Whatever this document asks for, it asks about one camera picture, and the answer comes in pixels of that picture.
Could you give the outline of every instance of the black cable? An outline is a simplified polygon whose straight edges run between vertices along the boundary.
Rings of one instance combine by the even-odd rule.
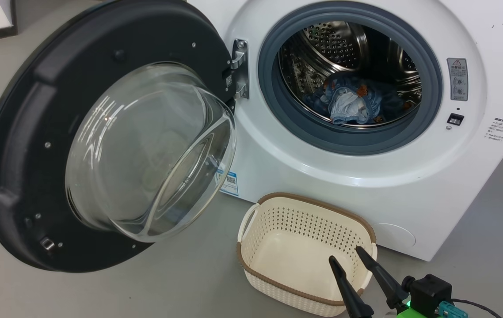
[[[493,316],[496,316],[496,318],[501,318],[501,316],[499,316],[496,312],[494,312],[493,310],[490,310],[489,308],[487,308],[484,305],[480,305],[475,302],[470,302],[469,300],[463,300],[463,299],[452,298],[450,300],[451,300],[451,302],[454,302],[454,303],[463,303],[463,304],[470,304],[470,305],[476,306],[477,308],[485,310],[486,312],[492,314]]]

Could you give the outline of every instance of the warning sticker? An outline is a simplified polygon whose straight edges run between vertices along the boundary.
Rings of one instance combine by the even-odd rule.
[[[217,182],[219,181],[222,173],[224,173],[223,170],[221,169],[217,170],[217,173],[215,175],[215,179]],[[237,174],[233,173],[232,171],[228,171],[228,175],[226,176],[226,179],[224,180],[224,184],[222,185],[220,191],[231,195],[235,195],[237,197],[239,195]]]
[[[450,99],[468,100],[468,63],[465,58],[448,58],[450,71]]]
[[[229,75],[226,78],[226,87],[229,87],[232,84],[232,75]]]
[[[503,141],[503,119],[496,118],[489,125],[487,132],[484,134],[484,138],[493,141]]]

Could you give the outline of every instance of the open door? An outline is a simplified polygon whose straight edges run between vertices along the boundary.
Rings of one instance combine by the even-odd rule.
[[[233,68],[180,0],[118,0],[67,22],[0,100],[3,246],[88,272],[188,226],[232,163]]]

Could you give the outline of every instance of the door hinge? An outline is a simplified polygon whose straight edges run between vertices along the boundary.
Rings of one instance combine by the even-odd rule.
[[[249,97],[249,71],[248,71],[248,42],[236,38],[232,48],[232,62],[230,63],[232,78],[236,82],[234,98]]]

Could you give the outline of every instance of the laundry basket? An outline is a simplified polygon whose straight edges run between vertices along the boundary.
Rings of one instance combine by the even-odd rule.
[[[333,317],[346,308],[328,258],[338,259],[358,294],[371,279],[356,246],[377,258],[375,234],[361,217],[320,201],[273,193],[244,216],[237,254],[250,284],[260,292]]]

